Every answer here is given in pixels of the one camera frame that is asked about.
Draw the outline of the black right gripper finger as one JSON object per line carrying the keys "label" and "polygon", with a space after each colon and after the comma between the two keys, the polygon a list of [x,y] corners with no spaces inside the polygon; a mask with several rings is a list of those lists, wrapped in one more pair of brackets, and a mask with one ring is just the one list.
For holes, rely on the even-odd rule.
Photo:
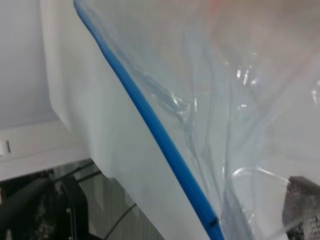
{"label": "black right gripper finger", "polygon": [[291,176],[286,187],[282,223],[289,240],[320,238],[320,186],[303,176]]}

